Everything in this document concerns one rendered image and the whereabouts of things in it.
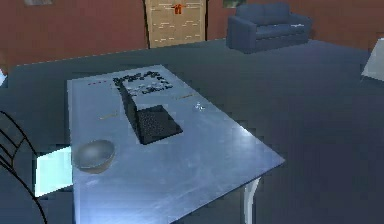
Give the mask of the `black open laptop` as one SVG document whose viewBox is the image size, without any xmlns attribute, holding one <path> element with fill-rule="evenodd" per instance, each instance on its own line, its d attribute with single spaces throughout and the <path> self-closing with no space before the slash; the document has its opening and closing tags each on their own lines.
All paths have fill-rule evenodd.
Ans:
<svg viewBox="0 0 384 224">
<path fill-rule="evenodd" d="M 159 84 L 142 85 L 137 90 L 128 88 L 124 85 L 125 81 L 133 82 L 137 80 L 145 80 L 146 78 L 155 78 L 159 81 Z M 174 121 L 172 116 L 162 105 L 139 110 L 133 99 L 138 92 L 149 94 L 172 88 L 172 85 L 163 78 L 159 72 L 148 71 L 144 74 L 136 73 L 135 75 L 115 77 L 112 81 L 121 95 L 125 115 L 141 144 L 151 144 L 183 132 L 180 125 Z"/>
</svg>

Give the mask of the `blue-grey metal table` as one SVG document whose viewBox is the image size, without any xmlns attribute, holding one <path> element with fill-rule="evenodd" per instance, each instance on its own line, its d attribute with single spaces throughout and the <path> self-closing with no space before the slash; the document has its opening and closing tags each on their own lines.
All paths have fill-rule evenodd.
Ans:
<svg viewBox="0 0 384 224">
<path fill-rule="evenodd" d="M 151 69 L 172 88 L 138 92 L 137 107 L 162 105 L 183 132 L 148 145 L 139 142 L 125 115 L 115 73 L 67 83 L 72 148 L 93 140 L 115 145 L 106 171 L 73 171 L 76 224 L 171 224 L 284 161 L 164 66 Z M 175 99 L 188 94 L 195 95 Z"/>
</svg>

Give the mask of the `tan wooden door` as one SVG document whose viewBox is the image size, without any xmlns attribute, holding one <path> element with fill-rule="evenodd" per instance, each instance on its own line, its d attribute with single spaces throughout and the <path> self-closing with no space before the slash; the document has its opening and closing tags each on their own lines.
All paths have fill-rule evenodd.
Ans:
<svg viewBox="0 0 384 224">
<path fill-rule="evenodd" d="M 206 40 L 208 0 L 143 0 L 149 48 Z M 183 5 L 175 14 L 173 6 Z"/>
</svg>

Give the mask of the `grey bowl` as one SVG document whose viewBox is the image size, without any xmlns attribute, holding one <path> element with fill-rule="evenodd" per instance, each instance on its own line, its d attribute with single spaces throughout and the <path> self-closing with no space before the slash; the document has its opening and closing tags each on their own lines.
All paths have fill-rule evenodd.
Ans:
<svg viewBox="0 0 384 224">
<path fill-rule="evenodd" d="M 94 140 L 83 144 L 72 153 L 72 164 L 78 170 L 91 174 L 106 171 L 115 157 L 115 145 L 108 140 Z"/>
</svg>

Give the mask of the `dark blue sofa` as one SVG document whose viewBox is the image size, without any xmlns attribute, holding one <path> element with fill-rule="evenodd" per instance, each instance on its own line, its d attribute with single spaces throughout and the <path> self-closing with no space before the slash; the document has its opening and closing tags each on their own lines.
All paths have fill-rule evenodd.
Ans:
<svg viewBox="0 0 384 224">
<path fill-rule="evenodd" d="M 305 44 L 313 20 L 292 13 L 287 3 L 252 3 L 228 17 L 226 45 L 245 54 Z"/>
</svg>

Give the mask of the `green framed picture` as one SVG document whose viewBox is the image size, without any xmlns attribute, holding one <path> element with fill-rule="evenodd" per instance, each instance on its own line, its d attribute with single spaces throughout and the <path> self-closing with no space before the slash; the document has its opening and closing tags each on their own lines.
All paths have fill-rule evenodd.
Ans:
<svg viewBox="0 0 384 224">
<path fill-rule="evenodd" d="M 242 4 L 246 4 L 247 0 L 223 0 L 224 8 L 236 8 Z"/>
</svg>

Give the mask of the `pale grey furniture corner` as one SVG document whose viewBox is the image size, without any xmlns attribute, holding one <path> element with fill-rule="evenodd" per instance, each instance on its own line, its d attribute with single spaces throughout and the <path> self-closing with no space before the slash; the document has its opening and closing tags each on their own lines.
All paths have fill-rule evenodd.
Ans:
<svg viewBox="0 0 384 224">
<path fill-rule="evenodd" d="M 377 40 L 361 76 L 384 82 L 384 37 Z"/>
</svg>

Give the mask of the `grey framed picture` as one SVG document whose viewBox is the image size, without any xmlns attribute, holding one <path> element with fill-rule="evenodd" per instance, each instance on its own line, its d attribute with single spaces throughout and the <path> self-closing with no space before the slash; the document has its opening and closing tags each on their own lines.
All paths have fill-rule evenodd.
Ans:
<svg viewBox="0 0 384 224">
<path fill-rule="evenodd" d="M 23 0 L 24 4 L 27 6 L 42 6 L 42 5 L 51 5 L 53 0 Z"/>
</svg>

